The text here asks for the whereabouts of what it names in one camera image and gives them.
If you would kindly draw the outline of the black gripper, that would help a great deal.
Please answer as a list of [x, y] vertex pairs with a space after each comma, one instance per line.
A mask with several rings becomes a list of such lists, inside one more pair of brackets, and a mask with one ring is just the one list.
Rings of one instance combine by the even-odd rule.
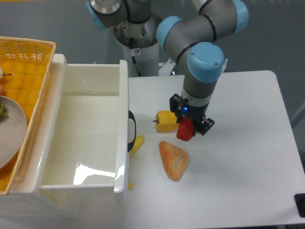
[[194, 127], [193, 136], [205, 135], [215, 124], [211, 118], [205, 117], [208, 106], [207, 97], [179, 96], [174, 94], [170, 100], [170, 111], [176, 116], [176, 123], [180, 123], [183, 116], [189, 118]]

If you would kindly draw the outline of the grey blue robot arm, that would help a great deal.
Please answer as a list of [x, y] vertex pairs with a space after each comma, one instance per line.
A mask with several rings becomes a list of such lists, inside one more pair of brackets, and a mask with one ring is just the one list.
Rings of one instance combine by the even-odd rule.
[[177, 138], [189, 141], [214, 125], [206, 110], [227, 60], [218, 39], [244, 29], [247, 6], [240, 0], [195, 0], [197, 16], [183, 21], [161, 19], [149, 0], [88, 0], [85, 6], [99, 29], [112, 28], [123, 49], [129, 75], [155, 76], [159, 48], [168, 53], [184, 75], [181, 94], [170, 98], [178, 124]]

